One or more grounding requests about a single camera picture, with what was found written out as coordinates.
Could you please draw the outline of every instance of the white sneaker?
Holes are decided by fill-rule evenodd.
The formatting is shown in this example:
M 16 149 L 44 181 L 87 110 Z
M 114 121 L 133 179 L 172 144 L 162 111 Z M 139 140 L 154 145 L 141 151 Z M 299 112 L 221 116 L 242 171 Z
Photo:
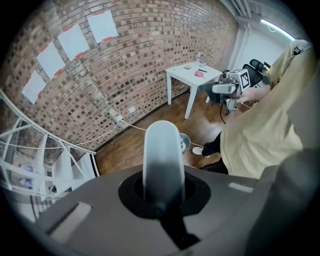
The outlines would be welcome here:
M 195 146 L 195 147 L 192 149 L 192 152 L 193 152 L 195 155 L 202 156 L 202 150 L 204 150 L 202 147 Z

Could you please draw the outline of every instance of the brick wall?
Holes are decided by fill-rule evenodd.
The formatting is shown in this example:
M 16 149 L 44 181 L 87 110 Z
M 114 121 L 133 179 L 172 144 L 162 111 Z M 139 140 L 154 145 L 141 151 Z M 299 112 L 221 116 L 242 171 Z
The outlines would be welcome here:
M 97 44 L 87 15 L 111 10 L 118 37 Z M 69 61 L 58 35 L 79 24 L 90 50 Z M 167 101 L 165 69 L 194 61 L 201 52 L 206 62 L 224 70 L 234 48 L 238 25 L 219 0 L 48 0 L 26 21 L 1 69 L 1 87 L 36 123 L 74 144 L 98 137 L 122 115 L 129 123 Z M 36 56 L 53 41 L 65 68 L 50 80 Z M 46 82 L 33 105 L 21 91 L 37 70 Z M 172 96 L 188 88 L 172 83 Z M 135 107 L 134 113 L 129 108 Z M 7 111 L 4 124 L 14 123 Z M 95 150 L 123 127 L 83 145 Z M 20 144 L 37 146 L 32 131 Z

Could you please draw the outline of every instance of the black chair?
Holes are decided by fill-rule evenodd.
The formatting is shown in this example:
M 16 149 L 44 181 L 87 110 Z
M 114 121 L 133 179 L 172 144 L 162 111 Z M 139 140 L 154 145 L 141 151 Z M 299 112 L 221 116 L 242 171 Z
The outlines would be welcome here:
M 257 69 L 255 69 L 253 66 L 251 66 L 249 64 L 244 64 L 242 68 L 248 70 L 250 87 L 254 87 L 257 83 L 259 83 L 263 80 L 264 76 L 262 75 L 262 73 L 259 72 Z
M 254 67 L 257 71 L 261 72 L 263 71 L 264 65 L 256 59 L 252 59 L 249 63 L 252 67 Z

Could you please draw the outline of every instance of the white wall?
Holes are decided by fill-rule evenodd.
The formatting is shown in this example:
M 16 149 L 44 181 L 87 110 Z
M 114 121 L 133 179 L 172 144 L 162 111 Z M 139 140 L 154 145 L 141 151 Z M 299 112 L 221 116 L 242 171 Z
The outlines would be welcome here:
M 272 65 L 290 42 L 291 40 L 280 32 L 271 32 L 265 24 L 253 25 L 242 58 L 237 61 L 235 68 L 242 68 L 252 59 Z

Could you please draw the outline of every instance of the table leg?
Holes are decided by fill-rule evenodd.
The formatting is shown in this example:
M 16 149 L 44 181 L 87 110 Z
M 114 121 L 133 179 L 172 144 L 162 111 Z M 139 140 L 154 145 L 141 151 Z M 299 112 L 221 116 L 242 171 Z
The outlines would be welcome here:
M 171 105 L 171 76 L 168 73 L 166 73 L 166 93 L 168 105 Z
M 188 119 L 189 118 L 192 105 L 194 104 L 194 101 L 195 101 L 197 90 L 198 90 L 197 86 L 191 86 L 190 98 L 189 98 L 188 106 L 186 108 L 184 119 Z

